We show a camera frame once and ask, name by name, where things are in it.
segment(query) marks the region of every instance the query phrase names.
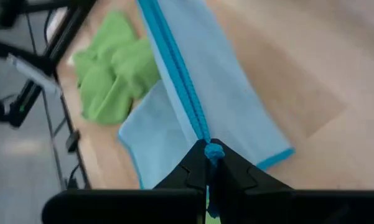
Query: wooden table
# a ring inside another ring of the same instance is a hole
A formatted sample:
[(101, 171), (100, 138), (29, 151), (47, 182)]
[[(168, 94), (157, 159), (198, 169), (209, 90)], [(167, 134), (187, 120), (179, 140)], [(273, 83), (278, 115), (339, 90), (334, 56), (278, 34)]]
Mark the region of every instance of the wooden table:
[[(207, 0), (251, 84), (296, 154), (268, 172), (299, 189), (374, 189), (374, 28), (313, 1)], [(120, 125), (81, 116), (70, 56), (112, 9), (145, 35), (133, 0), (99, 0), (58, 75), (91, 186), (133, 189), (138, 178), (117, 139)]]

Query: black metal frame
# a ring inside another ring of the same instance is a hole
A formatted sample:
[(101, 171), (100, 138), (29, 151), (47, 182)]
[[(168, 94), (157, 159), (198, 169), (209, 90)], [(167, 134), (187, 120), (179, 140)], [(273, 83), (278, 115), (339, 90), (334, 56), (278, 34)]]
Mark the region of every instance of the black metal frame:
[[(36, 55), (32, 52), (0, 43), (0, 57), (6, 58), (9, 54), (12, 54), (16, 57), (23, 58), (36, 68), (42, 70), (48, 77), (54, 77), (58, 82), (56, 67), (96, 1), (97, 0), (56, 0), (27, 4), (21, 11), (22, 13), (53, 10), (60, 7), (68, 7), (68, 10), (43, 55)], [(42, 88), (40, 86), (32, 80), (27, 81), (22, 91), (19, 93), (17, 100), (11, 106), (9, 122), (12, 126), (19, 127), (23, 123), (41, 92)], [(68, 129), (72, 133), (74, 130), (63, 96), (61, 96), (61, 103), (68, 124)], [(86, 183), (86, 188), (90, 188), (90, 182), (88, 181), (80, 152), (78, 149), (76, 152), (82, 170), (83, 180)]]

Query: light blue fabric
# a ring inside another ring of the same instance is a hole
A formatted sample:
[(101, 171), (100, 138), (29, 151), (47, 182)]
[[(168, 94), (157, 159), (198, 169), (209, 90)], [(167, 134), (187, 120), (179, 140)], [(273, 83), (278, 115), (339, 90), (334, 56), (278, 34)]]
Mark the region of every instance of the light blue fabric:
[[(211, 137), (220, 139), (262, 169), (289, 157), (294, 152), (291, 145), (272, 122), (250, 86), (230, 44), (205, 3), (201, 0), (158, 0), (158, 3), (184, 59)], [(155, 104), (161, 101), (164, 109), (172, 109), (173, 116), (167, 119), (155, 118), (150, 115), (151, 107), (159, 106), (141, 104), (141, 109), (134, 110), (123, 124), (119, 135), (134, 155), (134, 163), (144, 188), (149, 189), (170, 173), (198, 137), (169, 75), (172, 68), (166, 62), (173, 59), (161, 54), (158, 49), (158, 45), (168, 43), (154, 38), (152, 30), (159, 26), (152, 24), (152, 21), (147, 22), (152, 18), (144, 12), (144, 8), (142, 12), (169, 98), (166, 98), (168, 107), (165, 107), (165, 100), (158, 100), (163, 96), (158, 97), (158, 93), (150, 92), (143, 102), (148, 104), (150, 98), (155, 98)], [(138, 116), (148, 119), (136, 119)], [(164, 134), (158, 133), (167, 133), (166, 130), (170, 130), (168, 126), (175, 127), (176, 123), (180, 132), (177, 132), (174, 140), (167, 138), (172, 142), (165, 142), (162, 137)]]

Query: green towel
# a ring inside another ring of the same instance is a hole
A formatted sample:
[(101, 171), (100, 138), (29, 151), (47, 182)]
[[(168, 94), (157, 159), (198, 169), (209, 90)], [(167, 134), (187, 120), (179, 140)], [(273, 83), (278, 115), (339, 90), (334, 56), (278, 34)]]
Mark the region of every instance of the green towel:
[(83, 116), (100, 124), (123, 122), (133, 100), (160, 79), (147, 38), (138, 39), (122, 12), (110, 12), (91, 45), (73, 56)]

